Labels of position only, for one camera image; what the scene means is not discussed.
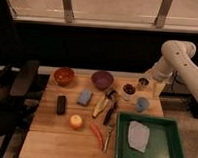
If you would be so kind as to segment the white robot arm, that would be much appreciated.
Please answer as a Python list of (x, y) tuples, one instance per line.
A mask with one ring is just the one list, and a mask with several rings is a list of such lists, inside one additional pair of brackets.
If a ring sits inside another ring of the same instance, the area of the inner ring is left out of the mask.
[(167, 81), (175, 70), (198, 103), (198, 66), (192, 62), (196, 46), (190, 41), (168, 40), (161, 46), (162, 57), (147, 71), (157, 82)]

